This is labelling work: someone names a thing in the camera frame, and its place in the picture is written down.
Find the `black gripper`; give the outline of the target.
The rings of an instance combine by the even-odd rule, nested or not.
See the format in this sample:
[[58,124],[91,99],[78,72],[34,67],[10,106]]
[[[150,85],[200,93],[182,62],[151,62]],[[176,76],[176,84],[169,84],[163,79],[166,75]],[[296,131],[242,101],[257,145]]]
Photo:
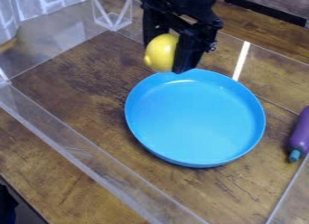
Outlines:
[[206,52],[217,48],[224,22],[213,11],[217,0],[142,0],[143,46],[173,29],[180,33],[173,72],[197,67]]

